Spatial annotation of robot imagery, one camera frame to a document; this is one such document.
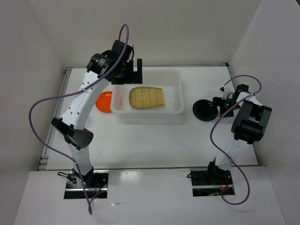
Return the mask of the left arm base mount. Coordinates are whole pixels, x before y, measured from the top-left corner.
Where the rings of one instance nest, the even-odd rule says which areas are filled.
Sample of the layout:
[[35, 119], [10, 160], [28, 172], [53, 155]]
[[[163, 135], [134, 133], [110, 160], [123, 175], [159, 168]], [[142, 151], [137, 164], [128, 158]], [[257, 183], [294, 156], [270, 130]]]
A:
[[[84, 191], [81, 181], [75, 177], [73, 172], [58, 172], [58, 175], [67, 179], [64, 199], [84, 199]], [[109, 174], [107, 172], [94, 172], [91, 179], [84, 183], [89, 199], [106, 199]]]

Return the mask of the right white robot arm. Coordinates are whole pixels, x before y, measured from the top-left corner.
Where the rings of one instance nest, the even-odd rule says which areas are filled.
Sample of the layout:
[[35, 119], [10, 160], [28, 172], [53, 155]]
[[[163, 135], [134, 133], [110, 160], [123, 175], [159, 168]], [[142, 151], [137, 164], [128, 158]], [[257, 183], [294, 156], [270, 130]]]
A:
[[232, 117], [234, 110], [239, 111], [232, 124], [232, 139], [225, 149], [229, 157], [220, 153], [209, 162], [205, 178], [210, 184], [224, 183], [240, 153], [254, 142], [260, 141], [265, 133], [272, 109], [258, 102], [248, 88], [249, 86], [240, 84], [231, 96], [229, 89], [221, 88], [223, 96], [213, 98], [212, 106], [220, 116]]

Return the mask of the orange plastic plate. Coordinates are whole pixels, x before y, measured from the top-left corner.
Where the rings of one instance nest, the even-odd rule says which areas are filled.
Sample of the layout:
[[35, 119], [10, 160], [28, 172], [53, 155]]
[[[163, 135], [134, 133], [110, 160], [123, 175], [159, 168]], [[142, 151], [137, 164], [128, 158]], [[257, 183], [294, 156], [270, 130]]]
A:
[[112, 91], [102, 92], [96, 100], [95, 106], [102, 113], [111, 113]]

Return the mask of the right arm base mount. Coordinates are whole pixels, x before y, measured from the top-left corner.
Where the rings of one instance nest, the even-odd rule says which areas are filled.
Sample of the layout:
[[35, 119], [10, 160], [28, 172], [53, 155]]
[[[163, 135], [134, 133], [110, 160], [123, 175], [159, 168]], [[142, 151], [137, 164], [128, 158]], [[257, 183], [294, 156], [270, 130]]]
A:
[[187, 174], [192, 185], [193, 197], [235, 195], [231, 174], [213, 178], [205, 169], [191, 169]]

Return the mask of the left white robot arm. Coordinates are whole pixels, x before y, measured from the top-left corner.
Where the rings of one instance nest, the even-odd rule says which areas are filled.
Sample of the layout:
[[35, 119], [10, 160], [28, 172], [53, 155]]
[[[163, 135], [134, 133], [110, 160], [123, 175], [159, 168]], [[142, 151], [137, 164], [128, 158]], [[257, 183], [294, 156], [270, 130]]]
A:
[[73, 176], [82, 187], [93, 183], [93, 166], [88, 146], [94, 134], [86, 128], [86, 121], [100, 94], [109, 84], [141, 84], [142, 59], [137, 59], [134, 71], [134, 48], [115, 40], [111, 50], [94, 54], [82, 82], [81, 93], [72, 100], [68, 109], [51, 124], [64, 137], [74, 159]]

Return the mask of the black round plate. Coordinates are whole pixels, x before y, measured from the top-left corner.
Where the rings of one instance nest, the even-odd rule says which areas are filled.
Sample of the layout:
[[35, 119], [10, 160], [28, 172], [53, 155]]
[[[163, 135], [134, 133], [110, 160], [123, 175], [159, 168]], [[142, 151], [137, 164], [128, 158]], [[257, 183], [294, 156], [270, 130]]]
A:
[[193, 105], [194, 116], [201, 121], [212, 121], [218, 116], [218, 109], [206, 99], [200, 99]]

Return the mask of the woven bamboo basket tray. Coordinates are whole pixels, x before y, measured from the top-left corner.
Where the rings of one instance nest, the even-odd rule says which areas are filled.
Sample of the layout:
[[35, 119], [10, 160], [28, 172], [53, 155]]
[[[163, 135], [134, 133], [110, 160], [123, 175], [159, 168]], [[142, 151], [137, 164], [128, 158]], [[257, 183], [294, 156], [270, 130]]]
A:
[[134, 87], [129, 92], [128, 100], [132, 108], [139, 110], [164, 106], [164, 90], [149, 86]]

